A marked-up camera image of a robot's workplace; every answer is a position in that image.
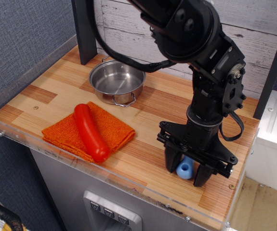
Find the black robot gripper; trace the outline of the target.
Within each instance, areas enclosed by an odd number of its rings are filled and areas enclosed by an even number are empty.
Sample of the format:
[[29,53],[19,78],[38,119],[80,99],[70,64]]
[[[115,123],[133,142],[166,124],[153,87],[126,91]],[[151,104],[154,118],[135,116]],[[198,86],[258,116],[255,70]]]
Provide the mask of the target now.
[[157,140],[164,143],[166,169],[174,172],[185,155],[200,163],[195,187],[204,186],[212,174],[229,178],[238,159],[220,142],[218,133],[224,117],[204,120],[191,110],[186,115],[186,124],[168,121],[159,124]]

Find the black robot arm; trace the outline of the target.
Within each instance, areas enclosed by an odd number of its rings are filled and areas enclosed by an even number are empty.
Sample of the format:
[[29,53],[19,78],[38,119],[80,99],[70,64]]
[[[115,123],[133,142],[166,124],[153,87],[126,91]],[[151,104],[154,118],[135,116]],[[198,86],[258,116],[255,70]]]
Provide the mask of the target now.
[[162,121],[158,140],[165,147],[166,168],[174,172],[184,156],[199,163],[194,186],[211,175],[229,177],[238,159],[221,142],[223,119],[243,107],[244,55],[222,29],[219,15],[207,0],[134,0],[160,52],[193,72],[192,102],[185,125]]

